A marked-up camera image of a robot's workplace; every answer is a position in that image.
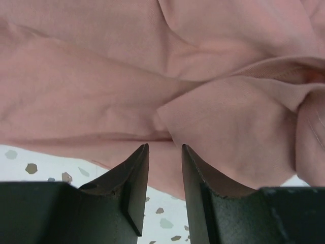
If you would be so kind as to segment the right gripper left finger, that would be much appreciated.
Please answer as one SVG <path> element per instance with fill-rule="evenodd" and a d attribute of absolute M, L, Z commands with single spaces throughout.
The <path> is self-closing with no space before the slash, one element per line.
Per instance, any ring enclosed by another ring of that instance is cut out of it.
<path fill-rule="evenodd" d="M 1 243 L 136 243 L 142 235 L 149 146 L 75 188 L 2 182 Z"/>

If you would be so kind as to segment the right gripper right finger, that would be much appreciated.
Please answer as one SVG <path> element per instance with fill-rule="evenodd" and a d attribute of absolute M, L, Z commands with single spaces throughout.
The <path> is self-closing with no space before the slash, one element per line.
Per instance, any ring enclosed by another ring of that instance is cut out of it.
<path fill-rule="evenodd" d="M 192 243 L 324 243 L 323 187 L 249 188 L 182 146 Z"/>

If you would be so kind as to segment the pink printed t shirt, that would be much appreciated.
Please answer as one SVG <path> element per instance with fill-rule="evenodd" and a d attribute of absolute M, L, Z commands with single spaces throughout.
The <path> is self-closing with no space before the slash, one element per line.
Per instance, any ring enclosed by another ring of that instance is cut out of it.
<path fill-rule="evenodd" d="M 1 1 L 1 144 L 112 168 L 181 146 L 257 189 L 324 185 L 324 1 Z"/>

